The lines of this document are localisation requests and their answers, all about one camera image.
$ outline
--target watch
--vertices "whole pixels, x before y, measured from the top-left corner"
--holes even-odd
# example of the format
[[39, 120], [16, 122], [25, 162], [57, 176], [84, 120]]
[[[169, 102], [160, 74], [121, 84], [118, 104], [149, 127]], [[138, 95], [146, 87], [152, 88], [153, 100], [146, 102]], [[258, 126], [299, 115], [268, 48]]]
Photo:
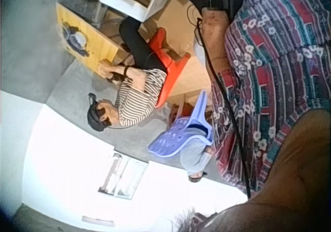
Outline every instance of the watch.
[[227, 10], [229, 8], [228, 0], [201, 0], [201, 10], [207, 8], [208, 10]]

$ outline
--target forearm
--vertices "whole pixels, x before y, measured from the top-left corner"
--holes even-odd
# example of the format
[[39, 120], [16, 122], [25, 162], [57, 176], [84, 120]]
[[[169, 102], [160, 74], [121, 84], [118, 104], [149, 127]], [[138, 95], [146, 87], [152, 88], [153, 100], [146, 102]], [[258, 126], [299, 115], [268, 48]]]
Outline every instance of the forearm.
[[229, 18], [225, 11], [202, 9], [202, 37], [217, 73], [230, 69], [224, 43], [228, 27]]
[[[119, 73], [124, 75], [125, 66], [113, 66], [111, 72]], [[129, 67], [126, 75], [132, 79], [132, 87], [140, 91], [145, 91], [146, 73], [141, 69]]]

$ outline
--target blue plastic chair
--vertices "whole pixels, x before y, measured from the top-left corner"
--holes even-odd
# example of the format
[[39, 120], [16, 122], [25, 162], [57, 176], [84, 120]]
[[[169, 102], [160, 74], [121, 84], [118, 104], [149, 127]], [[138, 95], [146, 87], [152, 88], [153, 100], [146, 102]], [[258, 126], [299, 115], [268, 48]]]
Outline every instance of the blue plastic chair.
[[[171, 157], [177, 154], [187, 142], [195, 138], [202, 140], [206, 146], [210, 146], [213, 143], [213, 130], [205, 118], [207, 99], [206, 91], [202, 90], [191, 116], [176, 119], [168, 131], [160, 134], [149, 145], [148, 150], [159, 157]], [[206, 137], [186, 133], [185, 129], [191, 124], [199, 124], [207, 128]]]

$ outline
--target man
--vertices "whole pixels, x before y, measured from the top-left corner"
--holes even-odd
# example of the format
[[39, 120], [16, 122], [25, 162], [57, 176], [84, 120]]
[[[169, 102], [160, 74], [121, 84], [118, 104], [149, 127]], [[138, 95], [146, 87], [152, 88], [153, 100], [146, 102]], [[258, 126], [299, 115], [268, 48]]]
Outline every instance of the man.
[[[253, 197], [190, 231], [329, 231], [330, 10], [331, 0], [244, 0], [231, 24], [222, 10], [200, 10]], [[210, 78], [217, 164], [246, 192], [234, 126]]]
[[101, 100], [91, 104], [87, 119], [96, 131], [112, 125], [134, 126], [146, 119], [154, 110], [167, 69], [138, 32], [140, 22], [127, 17], [119, 27], [122, 40], [130, 49], [133, 67], [113, 66], [107, 60], [100, 62], [99, 73], [113, 80], [122, 80], [115, 104]]
[[[200, 125], [189, 126], [186, 133], [192, 135], [206, 136], [208, 131]], [[190, 140], [180, 151], [180, 163], [187, 170], [188, 179], [192, 183], [199, 182], [207, 175], [203, 170], [212, 158], [213, 150], [206, 146], [200, 139]]]

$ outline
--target striped shirt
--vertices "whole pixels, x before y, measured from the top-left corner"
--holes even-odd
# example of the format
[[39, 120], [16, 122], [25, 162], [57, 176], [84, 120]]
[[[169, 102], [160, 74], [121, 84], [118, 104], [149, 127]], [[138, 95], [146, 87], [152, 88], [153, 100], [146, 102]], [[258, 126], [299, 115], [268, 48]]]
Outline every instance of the striped shirt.
[[[296, 122], [310, 110], [331, 110], [330, 10], [331, 0], [244, 0], [227, 30], [238, 78], [233, 71], [219, 77], [243, 139], [253, 195]], [[234, 127], [217, 84], [212, 92], [218, 169], [245, 191]]]
[[143, 70], [146, 73], [145, 91], [132, 87], [126, 78], [117, 92], [115, 102], [119, 123], [134, 126], [146, 119], [154, 110], [167, 74], [160, 69]]

